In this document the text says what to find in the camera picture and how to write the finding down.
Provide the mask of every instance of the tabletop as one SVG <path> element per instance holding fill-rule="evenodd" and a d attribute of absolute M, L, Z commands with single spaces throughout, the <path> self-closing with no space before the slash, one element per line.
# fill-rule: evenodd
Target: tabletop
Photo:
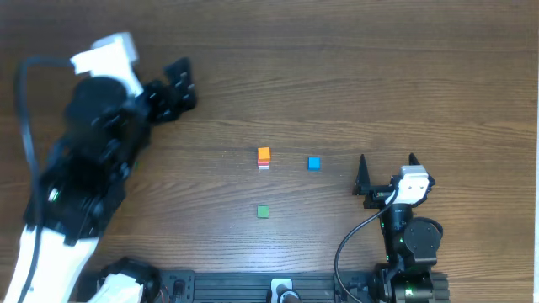
<path fill-rule="evenodd" d="M 435 270 L 454 302 L 529 302 L 533 289 L 537 2 L 163 0 L 0 3 L 0 292 L 24 226 L 29 171 L 13 114 L 17 64 L 132 33 L 143 82 L 192 60 L 199 104 L 152 133 L 89 268 L 130 256 L 201 272 L 332 272 L 373 210 L 361 154 L 385 184 L 414 152 L 436 186 L 414 211 L 445 235 Z M 41 157 L 61 136 L 72 71 L 36 68 Z M 269 146 L 269 171 L 256 151 Z M 321 158 L 319 172 L 307 158 Z M 258 219 L 258 205 L 270 208 Z M 342 269 L 385 260 L 377 224 Z"/>

